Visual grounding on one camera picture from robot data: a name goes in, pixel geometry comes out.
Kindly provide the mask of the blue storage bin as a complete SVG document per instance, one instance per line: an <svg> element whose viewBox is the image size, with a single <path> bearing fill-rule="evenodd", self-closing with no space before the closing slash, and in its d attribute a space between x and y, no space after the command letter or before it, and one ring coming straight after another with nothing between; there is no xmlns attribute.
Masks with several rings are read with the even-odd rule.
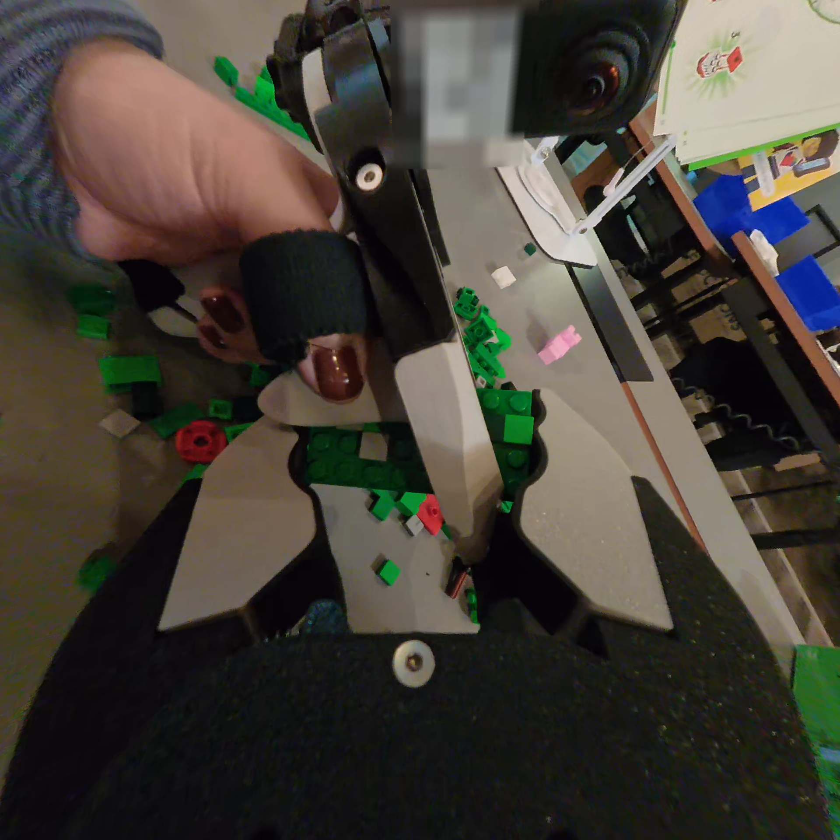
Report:
<svg viewBox="0 0 840 840"><path fill-rule="evenodd" d="M839 292L812 255L781 272L776 280L809 330L822 333L838 328Z"/></svg>
<svg viewBox="0 0 840 840"><path fill-rule="evenodd" d="M721 175L693 200L698 214L725 252L735 259L732 237L739 232L750 236L759 230L770 243L780 242L809 224L808 217L790 197L753 210L750 194L740 176Z"/></svg>

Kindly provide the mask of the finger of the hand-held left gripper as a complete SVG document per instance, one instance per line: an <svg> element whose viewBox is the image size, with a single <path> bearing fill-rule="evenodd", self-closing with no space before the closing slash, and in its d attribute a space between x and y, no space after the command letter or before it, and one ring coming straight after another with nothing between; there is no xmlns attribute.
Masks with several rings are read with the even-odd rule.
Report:
<svg viewBox="0 0 840 840"><path fill-rule="evenodd" d="M455 540L489 541L503 485L462 342L401 358L395 383Z"/></svg>

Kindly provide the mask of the green checkered brick assembly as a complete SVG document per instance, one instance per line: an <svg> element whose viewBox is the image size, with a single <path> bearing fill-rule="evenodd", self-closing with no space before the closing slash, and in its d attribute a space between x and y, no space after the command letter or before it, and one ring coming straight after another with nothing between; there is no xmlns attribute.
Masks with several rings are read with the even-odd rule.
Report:
<svg viewBox="0 0 840 840"><path fill-rule="evenodd" d="M510 505L532 473L533 393L514 391L505 384L500 389L481 388L477 394L500 469L501 502ZM384 435L383 458L362 456L362 436L367 432ZM303 479L308 485L424 494L433 491L407 423L368 423L361 430L311 428Z"/></svg>

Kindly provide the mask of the white book stand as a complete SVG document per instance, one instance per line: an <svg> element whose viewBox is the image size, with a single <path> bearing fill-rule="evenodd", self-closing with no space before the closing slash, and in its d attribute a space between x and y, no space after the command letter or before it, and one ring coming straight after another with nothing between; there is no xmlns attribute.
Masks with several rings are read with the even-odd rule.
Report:
<svg viewBox="0 0 840 840"><path fill-rule="evenodd" d="M532 241L549 258L572 267L597 267L598 258L587 235L618 207L624 198L677 145L675 134L650 144L650 154L629 173L619 169L603 188L594 211L578 218L548 170L547 163L560 138L540 139L536 146L524 140L517 165L500 166L497 173L519 210Z"/></svg>

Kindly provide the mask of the green brick model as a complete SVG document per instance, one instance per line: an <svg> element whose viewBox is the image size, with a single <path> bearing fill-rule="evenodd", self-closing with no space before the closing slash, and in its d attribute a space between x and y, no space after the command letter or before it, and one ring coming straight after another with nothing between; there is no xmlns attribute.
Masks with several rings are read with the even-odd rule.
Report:
<svg viewBox="0 0 840 840"><path fill-rule="evenodd" d="M839 838L839 649L796 646L792 689L815 755L833 838Z"/></svg>

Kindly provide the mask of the yellow printed box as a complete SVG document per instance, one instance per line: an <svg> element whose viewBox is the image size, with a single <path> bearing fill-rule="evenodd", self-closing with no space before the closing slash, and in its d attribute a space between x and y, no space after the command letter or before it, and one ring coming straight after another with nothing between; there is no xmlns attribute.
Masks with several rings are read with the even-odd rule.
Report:
<svg viewBox="0 0 840 840"><path fill-rule="evenodd" d="M838 127L764 147L738 158L754 212L838 173Z"/></svg>

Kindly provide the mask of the wooden table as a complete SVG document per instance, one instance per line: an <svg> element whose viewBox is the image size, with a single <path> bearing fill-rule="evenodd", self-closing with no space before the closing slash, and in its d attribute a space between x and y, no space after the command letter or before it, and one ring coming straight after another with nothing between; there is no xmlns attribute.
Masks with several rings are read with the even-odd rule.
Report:
<svg viewBox="0 0 840 840"><path fill-rule="evenodd" d="M825 351L816 336L805 326L802 318L784 294L779 282L763 263L749 236L744 232L737 232L733 235L731 241L738 256L746 266L749 277L758 283L759 289L770 304L770 308L781 318L782 323L791 333L815 374L823 383L835 404L838 405L838 367L831 360L828 352Z"/></svg>

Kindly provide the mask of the person's left hand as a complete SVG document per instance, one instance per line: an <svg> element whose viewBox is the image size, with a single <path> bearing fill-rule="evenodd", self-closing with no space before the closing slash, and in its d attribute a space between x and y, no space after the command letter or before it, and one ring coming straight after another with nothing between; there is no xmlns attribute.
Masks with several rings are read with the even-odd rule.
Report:
<svg viewBox="0 0 840 840"><path fill-rule="evenodd" d="M242 290L200 295L205 351L292 362L331 403L362 392L364 267L331 226L340 197L321 166L122 38L70 49L50 116L81 255L178 267L237 254Z"/></svg>

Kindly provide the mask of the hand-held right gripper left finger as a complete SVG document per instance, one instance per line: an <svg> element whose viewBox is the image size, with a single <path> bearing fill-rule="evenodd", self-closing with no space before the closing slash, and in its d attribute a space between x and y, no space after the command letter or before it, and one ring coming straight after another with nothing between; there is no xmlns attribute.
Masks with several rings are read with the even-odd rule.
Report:
<svg viewBox="0 0 840 840"><path fill-rule="evenodd" d="M159 631L243 612L315 539L312 499L289 468L298 441L297 432L264 416L208 467Z"/></svg>

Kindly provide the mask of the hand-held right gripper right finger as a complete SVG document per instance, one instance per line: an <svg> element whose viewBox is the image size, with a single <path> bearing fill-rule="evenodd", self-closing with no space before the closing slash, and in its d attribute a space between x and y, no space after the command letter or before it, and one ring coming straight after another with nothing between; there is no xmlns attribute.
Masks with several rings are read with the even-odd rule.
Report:
<svg viewBox="0 0 840 840"><path fill-rule="evenodd" d="M545 389L535 397L541 459L514 506L523 541L589 614L672 631L630 468L564 399Z"/></svg>

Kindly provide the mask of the pink toy pig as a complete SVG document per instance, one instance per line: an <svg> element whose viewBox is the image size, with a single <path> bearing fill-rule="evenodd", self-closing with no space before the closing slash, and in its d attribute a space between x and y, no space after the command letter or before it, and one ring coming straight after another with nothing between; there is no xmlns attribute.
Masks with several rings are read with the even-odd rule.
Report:
<svg viewBox="0 0 840 840"><path fill-rule="evenodd" d="M559 361L582 341L574 325L570 325L554 335L538 352L538 358L545 365Z"/></svg>

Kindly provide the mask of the red round toy brick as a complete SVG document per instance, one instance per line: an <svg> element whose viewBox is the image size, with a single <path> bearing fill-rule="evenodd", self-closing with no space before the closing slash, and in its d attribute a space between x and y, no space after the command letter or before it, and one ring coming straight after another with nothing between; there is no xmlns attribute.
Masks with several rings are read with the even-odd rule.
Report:
<svg viewBox="0 0 840 840"><path fill-rule="evenodd" d="M195 420L175 433L175 449L189 465L207 466L228 446L226 432L204 419Z"/></svg>

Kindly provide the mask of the white instruction booklet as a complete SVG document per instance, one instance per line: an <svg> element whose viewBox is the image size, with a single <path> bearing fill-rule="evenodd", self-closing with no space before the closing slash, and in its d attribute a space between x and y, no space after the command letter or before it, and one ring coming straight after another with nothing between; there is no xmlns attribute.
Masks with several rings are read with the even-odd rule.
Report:
<svg viewBox="0 0 840 840"><path fill-rule="evenodd" d="M691 1L662 66L654 133L684 165L839 122L838 1Z"/></svg>

